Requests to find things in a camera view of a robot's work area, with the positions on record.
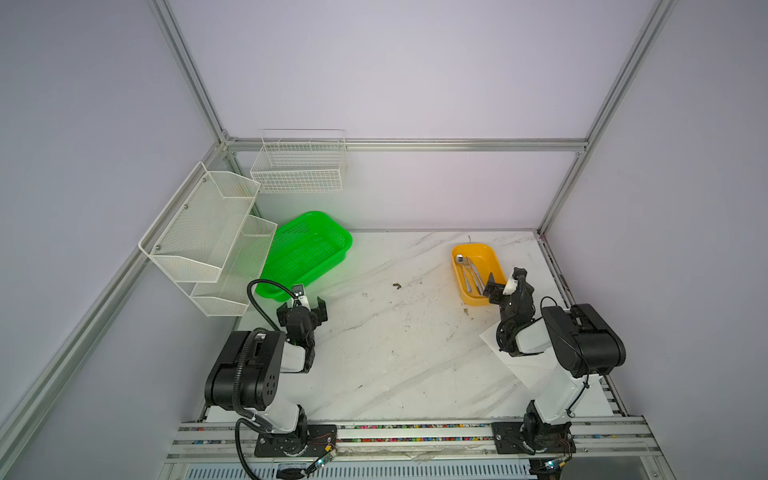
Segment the upper white mesh shelf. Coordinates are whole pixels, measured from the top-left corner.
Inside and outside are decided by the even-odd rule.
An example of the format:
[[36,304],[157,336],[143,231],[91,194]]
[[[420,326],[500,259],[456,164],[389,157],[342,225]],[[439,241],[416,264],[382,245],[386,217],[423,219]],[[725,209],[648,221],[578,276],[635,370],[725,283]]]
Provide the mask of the upper white mesh shelf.
[[215,283],[259,189],[250,178],[198,164],[138,248],[175,283]]

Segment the lower white mesh shelf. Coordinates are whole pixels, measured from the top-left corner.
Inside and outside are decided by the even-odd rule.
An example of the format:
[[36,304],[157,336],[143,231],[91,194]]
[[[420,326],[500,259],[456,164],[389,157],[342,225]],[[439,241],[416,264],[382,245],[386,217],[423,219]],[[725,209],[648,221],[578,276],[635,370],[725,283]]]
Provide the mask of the lower white mesh shelf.
[[247,284],[261,277],[277,224],[249,215],[216,283],[197,283],[191,301],[207,317],[240,317],[250,301]]

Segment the silver fork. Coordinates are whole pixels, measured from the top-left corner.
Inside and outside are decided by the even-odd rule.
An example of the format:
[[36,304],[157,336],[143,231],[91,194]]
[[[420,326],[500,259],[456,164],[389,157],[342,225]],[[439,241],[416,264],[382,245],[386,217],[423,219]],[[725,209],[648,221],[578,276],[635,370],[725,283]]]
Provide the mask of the silver fork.
[[470,275],[473,278],[473,282],[476,285],[478,294],[480,296],[483,296],[485,283],[483,282],[477,267],[469,257],[464,257],[463,262],[464,262],[464,267],[470,272]]

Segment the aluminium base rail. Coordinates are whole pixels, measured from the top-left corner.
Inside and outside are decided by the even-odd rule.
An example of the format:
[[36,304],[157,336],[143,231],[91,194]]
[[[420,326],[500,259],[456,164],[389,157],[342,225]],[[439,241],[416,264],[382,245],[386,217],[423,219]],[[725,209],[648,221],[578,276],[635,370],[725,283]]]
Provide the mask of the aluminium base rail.
[[162,479],[275,479],[313,466],[313,479],[672,479],[641,417],[587,417],[564,439],[530,453],[512,441],[515,418],[337,421],[309,436],[298,456],[232,423],[182,425]]

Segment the silver spoon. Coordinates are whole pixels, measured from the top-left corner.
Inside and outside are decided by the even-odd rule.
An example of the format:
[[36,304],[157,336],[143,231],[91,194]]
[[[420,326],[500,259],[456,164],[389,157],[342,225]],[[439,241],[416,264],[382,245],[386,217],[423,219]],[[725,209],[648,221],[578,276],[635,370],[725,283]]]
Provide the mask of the silver spoon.
[[474,278],[474,272],[469,266],[467,258],[462,254],[456,255],[455,262],[462,273],[462,277],[464,278],[466,291],[468,294],[471,294],[473,292],[473,288],[477,286]]

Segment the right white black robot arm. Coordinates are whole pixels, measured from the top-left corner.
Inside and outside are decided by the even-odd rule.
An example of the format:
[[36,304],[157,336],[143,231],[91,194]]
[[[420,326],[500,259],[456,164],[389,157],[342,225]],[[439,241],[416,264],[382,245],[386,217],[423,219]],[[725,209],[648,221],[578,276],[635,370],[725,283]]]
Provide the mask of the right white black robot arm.
[[499,307],[494,334],[498,351],[510,358],[538,358],[550,352],[556,360],[522,419],[495,422],[492,431],[499,454],[540,455],[530,474],[557,479],[576,451],[571,426],[577,407],[601,376],[624,364],[626,349],[591,305],[536,306],[533,294],[527,271],[520,267],[504,284],[493,276],[485,282],[483,296]]

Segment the white paper napkin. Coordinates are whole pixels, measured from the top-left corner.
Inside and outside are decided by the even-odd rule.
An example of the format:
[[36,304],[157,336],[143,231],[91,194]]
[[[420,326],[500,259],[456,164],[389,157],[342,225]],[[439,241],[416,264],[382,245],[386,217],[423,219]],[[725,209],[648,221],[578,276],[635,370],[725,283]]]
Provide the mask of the white paper napkin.
[[[506,352],[499,350],[495,339],[496,329],[499,323],[480,334],[482,341],[490,348],[491,353],[508,368],[513,375],[534,396],[543,393],[553,375],[561,371],[554,351],[549,346],[542,353],[532,356],[511,357]],[[578,417],[613,416],[614,411],[603,391],[603,384],[599,376],[593,375],[589,380],[590,387],[582,394],[572,413]]]

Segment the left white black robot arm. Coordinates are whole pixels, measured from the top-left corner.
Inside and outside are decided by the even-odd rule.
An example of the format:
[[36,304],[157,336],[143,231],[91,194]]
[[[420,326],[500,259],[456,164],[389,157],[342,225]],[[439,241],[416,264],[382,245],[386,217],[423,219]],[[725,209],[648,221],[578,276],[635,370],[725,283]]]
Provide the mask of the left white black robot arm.
[[270,329],[231,333],[212,367],[204,386],[207,406],[238,415],[234,426],[234,446],[245,475],[257,479],[244,452],[242,430],[257,434],[254,455],[266,457],[311,457],[306,466],[288,467],[276,472],[278,479],[307,479],[325,467],[337,453],[337,427],[311,424],[305,409],[279,394],[279,381],[285,374],[306,374],[315,358],[315,330],[328,320],[326,303],[317,300],[312,307],[305,288],[290,288],[267,279],[255,279],[246,286],[248,300],[260,313],[265,311],[255,299],[254,287],[274,286],[289,296]]

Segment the yellow plastic tray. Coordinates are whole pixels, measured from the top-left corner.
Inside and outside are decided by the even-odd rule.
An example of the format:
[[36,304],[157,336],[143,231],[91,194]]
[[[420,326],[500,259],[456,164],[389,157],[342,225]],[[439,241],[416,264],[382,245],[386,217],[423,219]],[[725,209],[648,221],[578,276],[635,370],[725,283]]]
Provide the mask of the yellow plastic tray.
[[489,300],[483,288],[490,277],[505,286],[504,274],[495,251],[482,243],[459,244],[453,247],[450,258],[462,302],[471,307],[487,306]]

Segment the white mesh shelf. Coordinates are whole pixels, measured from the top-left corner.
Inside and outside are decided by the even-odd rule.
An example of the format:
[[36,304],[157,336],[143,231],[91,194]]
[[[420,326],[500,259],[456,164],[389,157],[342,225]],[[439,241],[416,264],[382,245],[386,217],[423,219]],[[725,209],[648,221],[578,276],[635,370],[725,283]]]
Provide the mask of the white mesh shelf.
[[207,317],[240,317],[250,301],[247,284],[261,277],[277,224],[249,215],[216,283],[197,283],[191,301]]
[[215,283],[259,189],[250,178],[198,164],[138,248],[175,283]]

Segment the green plastic basket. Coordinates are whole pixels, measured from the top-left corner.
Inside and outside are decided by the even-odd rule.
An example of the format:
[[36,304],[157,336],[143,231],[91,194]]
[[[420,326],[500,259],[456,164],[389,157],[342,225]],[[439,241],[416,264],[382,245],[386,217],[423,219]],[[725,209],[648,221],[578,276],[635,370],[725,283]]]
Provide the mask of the green plastic basket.
[[261,278],[309,286],[345,260],[353,237],[328,214],[311,211],[277,228]]

